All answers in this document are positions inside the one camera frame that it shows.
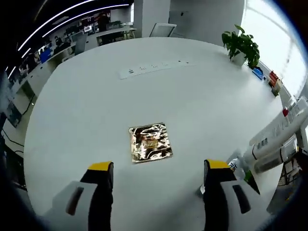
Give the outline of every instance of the potted plant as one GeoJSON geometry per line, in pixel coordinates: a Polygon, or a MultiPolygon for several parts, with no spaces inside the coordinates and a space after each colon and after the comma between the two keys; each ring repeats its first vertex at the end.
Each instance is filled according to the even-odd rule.
{"type": "Polygon", "coordinates": [[[235,25],[241,31],[241,34],[236,35],[235,31],[225,31],[222,33],[223,46],[229,51],[230,60],[237,65],[242,66],[248,60],[248,66],[254,69],[259,63],[258,45],[252,41],[252,35],[246,35],[243,28],[235,25]]]}

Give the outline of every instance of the white round table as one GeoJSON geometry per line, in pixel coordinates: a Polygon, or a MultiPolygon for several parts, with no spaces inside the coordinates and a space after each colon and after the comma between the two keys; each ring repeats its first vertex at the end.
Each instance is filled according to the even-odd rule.
{"type": "MultiPolygon", "coordinates": [[[[31,204],[43,215],[89,165],[112,160],[113,231],[201,231],[204,204],[195,192],[204,160],[245,151],[281,109],[280,98],[248,67],[232,64],[223,47],[140,38],[92,49],[58,66],[32,112],[24,154],[31,204]],[[125,68],[176,59],[195,65],[119,77],[125,68]],[[159,122],[173,157],[133,164],[128,128],[159,122]]],[[[280,173],[278,167],[257,180],[267,204],[280,173]]]]}

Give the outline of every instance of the window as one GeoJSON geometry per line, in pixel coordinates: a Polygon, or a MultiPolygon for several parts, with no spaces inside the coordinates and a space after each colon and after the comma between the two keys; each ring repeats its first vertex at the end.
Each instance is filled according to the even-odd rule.
{"type": "Polygon", "coordinates": [[[262,64],[273,70],[288,91],[298,97],[307,79],[307,67],[288,25],[264,0],[247,0],[242,27],[259,45],[262,64]]]}
{"type": "Polygon", "coordinates": [[[130,6],[130,22],[134,22],[134,3],[130,6]]]}

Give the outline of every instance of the white pot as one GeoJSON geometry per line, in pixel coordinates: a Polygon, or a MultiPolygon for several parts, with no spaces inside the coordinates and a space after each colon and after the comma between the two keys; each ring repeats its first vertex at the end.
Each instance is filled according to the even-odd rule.
{"type": "Polygon", "coordinates": [[[243,66],[243,64],[246,61],[245,56],[246,54],[240,51],[239,54],[231,58],[231,61],[234,62],[238,66],[243,66]]]}

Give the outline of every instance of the gold foil packet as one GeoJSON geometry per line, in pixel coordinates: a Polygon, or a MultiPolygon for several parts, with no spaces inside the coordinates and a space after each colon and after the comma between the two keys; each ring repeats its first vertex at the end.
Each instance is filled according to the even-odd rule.
{"type": "Polygon", "coordinates": [[[129,129],[132,162],[164,159],[173,155],[164,123],[129,129]]]}

